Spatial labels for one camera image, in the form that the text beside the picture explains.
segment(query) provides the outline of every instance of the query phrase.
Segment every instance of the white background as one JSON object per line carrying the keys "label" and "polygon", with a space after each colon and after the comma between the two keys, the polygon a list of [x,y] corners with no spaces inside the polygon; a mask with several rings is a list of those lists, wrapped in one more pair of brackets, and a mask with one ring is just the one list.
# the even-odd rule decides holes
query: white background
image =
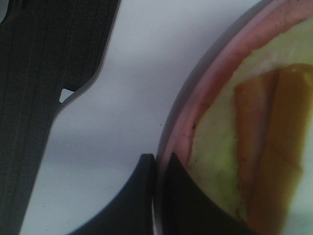
{"label": "white background", "polygon": [[21,235],[64,235],[156,154],[191,70],[258,0],[124,0],[93,86],[54,122]]}

